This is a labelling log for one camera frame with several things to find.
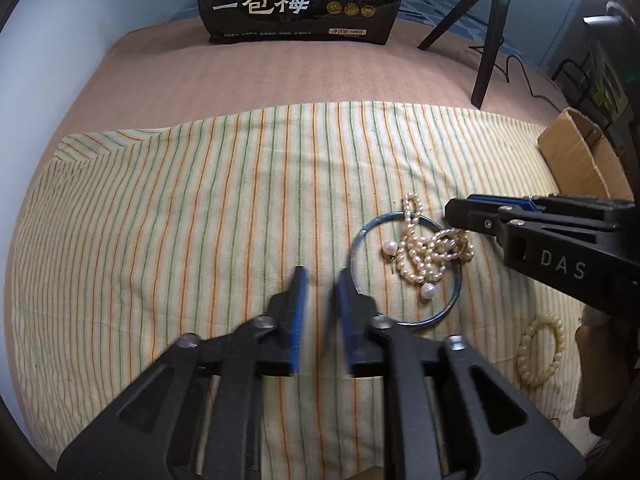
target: white pearl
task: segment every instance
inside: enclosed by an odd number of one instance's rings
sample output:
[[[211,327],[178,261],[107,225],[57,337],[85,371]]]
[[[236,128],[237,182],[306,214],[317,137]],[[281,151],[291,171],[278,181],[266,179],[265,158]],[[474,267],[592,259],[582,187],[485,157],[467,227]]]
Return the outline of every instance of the white pearl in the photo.
[[[382,244],[382,252],[387,256],[393,256],[398,251],[398,244],[393,240],[387,240]]]
[[[424,300],[430,300],[436,295],[436,286],[433,283],[425,283],[420,287],[420,297]]]

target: blue bangle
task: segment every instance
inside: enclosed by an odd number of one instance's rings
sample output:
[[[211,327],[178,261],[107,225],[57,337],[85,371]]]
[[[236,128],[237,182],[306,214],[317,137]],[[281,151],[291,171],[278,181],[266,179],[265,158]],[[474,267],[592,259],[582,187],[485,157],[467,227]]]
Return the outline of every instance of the blue bangle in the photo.
[[[404,212],[402,211],[397,211],[397,212],[393,212],[393,213],[385,213],[377,218],[374,218],[372,221],[370,221],[369,223],[367,223],[358,233],[358,235],[353,239],[353,242],[351,243],[351,250],[349,252],[349,256],[347,257],[347,272],[350,274],[351,280],[354,284],[356,284],[356,281],[353,277],[353,261],[354,261],[354,256],[356,254],[356,252],[358,251],[358,248],[360,247],[360,244],[362,243],[362,241],[364,240],[364,237],[367,235],[367,232],[371,231],[374,227],[377,227],[379,225],[382,224],[386,224],[387,222],[393,222],[394,220],[399,220],[399,219],[404,219]],[[442,229],[442,227],[440,227],[438,224],[436,224],[436,222],[434,222],[433,220],[425,217],[425,216],[421,216],[418,219],[418,223],[423,226],[423,227],[427,227],[428,229],[437,232],[440,231]],[[447,304],[447,306],[445,308],[443,308],[441,311],[439,311],[439,313],[434,314],[433,316],[427,318],[427,319],[423,319],[421,321],[416,321],[414,323],[408,323],[408,322],[404,322],[404,321],[397,321],[396,323],[398,323],[399,325],[403,325],[406,327],[409,327],[409,329],[411,330],[424,330],[425,328],[430,328],[433,326],[436,326],[438,323],[440,323],[443,319],[445,319],[449,313],[451,312],[451,309],[453,308],[453,306],[456,304],[456,301],[458,300],[458,298],[460,297],[460,290],[462,288],[462,268],[460,266],[460,261],[459,260],[452,260],[451,262],[451,267],[453,270],[453,279],[454,279],[454,283],[453,283],[453,294],[451,295],[451,298],[449,300],[449,303]],[[358,287],[358,285],[356,284],[356,290],[361,293],[360,288]]]

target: tripod leg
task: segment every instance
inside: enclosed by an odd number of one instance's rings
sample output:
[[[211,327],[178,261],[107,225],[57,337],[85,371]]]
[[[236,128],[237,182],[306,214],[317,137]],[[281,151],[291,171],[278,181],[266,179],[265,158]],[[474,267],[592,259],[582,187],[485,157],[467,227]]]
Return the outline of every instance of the tripod leg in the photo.
[[[484,49],[482,50],[482,59],[478,68],[478,76],[476,77],[476,85],[471,94],[471,104],[476,108],[482,106],[486,90],[489,87],[489,80],[494,71],[495,59],[498,57],[498,49],[502,33],[504,32],[504,24],[507,21],[507,12],[509,12],[509,3],[511,0],[491,0],[491,12],[489,13],[489,27],[484,40]]]
[[[424,41],[418,45],[418,48],[420,50],[427,50],[440,36],[451,28],[451,25],[462,18],[462,16],[464,16],[469,9],[479,1],[480,0],[460,0],[459,3],[451,9],[450,13],[442,19],[436,28],[431,31]]]

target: bracelet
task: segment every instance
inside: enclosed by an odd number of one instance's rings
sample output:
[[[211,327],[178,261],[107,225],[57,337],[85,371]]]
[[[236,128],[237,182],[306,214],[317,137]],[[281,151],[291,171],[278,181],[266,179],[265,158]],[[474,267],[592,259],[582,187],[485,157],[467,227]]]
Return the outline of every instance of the bracelet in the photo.
[[[529,354],[531,351],[531,340],[536,335],[538,330],[543,326],[549,326],[556,338],[556,352],[551,364],[537,377],[534,377],[531,373],[531,366],[529,362]],[[556,370],[560,367],[560,361],[562,360],[562,352],[564,352],[564,326],[562,320],[558,316],[552,316],[551,314],[545,314],[542,317],[534,319],[529,327],[524,331],[520,346],[518,347],[518,357],[516,358],[516,370],[518,375],[524,384],[527,386],[533,386],[537,388],[546,383]]]

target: screw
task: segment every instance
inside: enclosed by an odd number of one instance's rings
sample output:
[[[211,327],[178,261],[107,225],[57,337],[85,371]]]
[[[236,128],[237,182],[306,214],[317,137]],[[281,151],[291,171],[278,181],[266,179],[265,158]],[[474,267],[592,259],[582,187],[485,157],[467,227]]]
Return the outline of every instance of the screw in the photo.
[[[377,316],[371,318],[371,326],[380,330],[391,328],[391,320],[387,316],[378,314]]]
[[[182,334],[178,338],[178,346],[180,348],[196,348],[200,343],[200,336],[197,334],[193,334],[191,332],[187,332],[186,334]]]
[[[452,350],[463,350],[465,348],[465,341],[461,335],[452,335],[447,337],[447,342]]]
[[[254,325],[259,329],[273,328],[276,326],[276,320],[271,316],[258,316],[254,319]]]

